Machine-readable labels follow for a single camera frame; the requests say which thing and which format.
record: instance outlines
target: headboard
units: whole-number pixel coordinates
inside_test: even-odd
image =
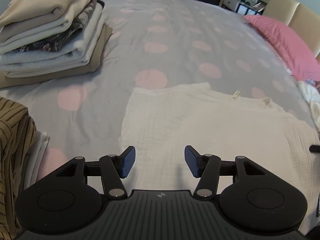
[[[320,15],[295,0],[269,0],[263,15],[289,25],[320,62]]]

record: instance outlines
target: brown striped fabric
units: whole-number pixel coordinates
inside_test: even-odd
[[[14,202],[21,169],[29,147],[36,140],[36,126],[28,109],[0,97],[0,238],[14,239],[20,231]]]

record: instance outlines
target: pillow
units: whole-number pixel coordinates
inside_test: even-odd
[[[245,19],[276,49],[296,80],[320,81],[320,64],[293,29],[266,16],[248,15]]]

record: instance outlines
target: dark floral fabric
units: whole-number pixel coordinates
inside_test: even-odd
[[[20,52],[31,50],[58,52],[62,45],[73,38],[76,33],[82,32],[93,10],[95,9],[96,4],[97,0],[91,0],[89,4],[81,11],[81,13],[79,13],[76,18],[74,18],[71,26],[63,33],[58,33],[43,40],[22,46],[18,50]]]

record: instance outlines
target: blue gripper pad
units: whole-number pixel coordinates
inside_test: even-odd
[[[200,178],[200,169],[198,166],[197,158],[194,156],[194,154],[188,149],[188,147],[185,147],[184,149],[184,159],[192,173],[192,175],[195,178]]]
[[[121,167],[121,171],[120,171],[120,178],[121,179],[128,177],[129,172],[130,172],[135,160],[136,160],[136,149],[134,147],[132,147],[130,152],[123,159],[123,163],[122,163],[122,167]]]

